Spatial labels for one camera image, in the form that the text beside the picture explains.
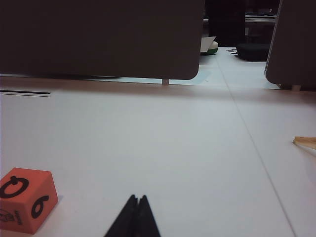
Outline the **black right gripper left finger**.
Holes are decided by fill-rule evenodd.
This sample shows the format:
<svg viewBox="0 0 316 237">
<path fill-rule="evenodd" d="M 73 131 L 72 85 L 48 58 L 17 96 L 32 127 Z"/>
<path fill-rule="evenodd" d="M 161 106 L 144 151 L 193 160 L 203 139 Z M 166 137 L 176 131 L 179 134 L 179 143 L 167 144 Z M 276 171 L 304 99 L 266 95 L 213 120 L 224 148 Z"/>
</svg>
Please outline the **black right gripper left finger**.
<svg viewBox="0 0 316 237">
<path fill-rule="evenodd" d="M 105 237 L 132 237 L 134 235 L 134 215 L 138 199 L 131 195 L 105 234 Z"/>
</svg>

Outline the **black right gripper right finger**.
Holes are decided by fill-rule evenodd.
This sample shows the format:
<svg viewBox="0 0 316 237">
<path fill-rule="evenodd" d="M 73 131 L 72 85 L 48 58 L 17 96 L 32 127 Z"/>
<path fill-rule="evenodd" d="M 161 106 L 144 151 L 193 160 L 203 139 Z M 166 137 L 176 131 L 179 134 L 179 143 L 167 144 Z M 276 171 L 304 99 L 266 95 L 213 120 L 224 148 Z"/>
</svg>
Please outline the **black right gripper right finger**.
<svg viewBox="0 0 316 237">
<path fill-rule="evenodd" d="M 135 237 L 160 237 L 160 232 L 146 195 L 143 195 L 138 202 L 134 224 Z"/>
</svg>

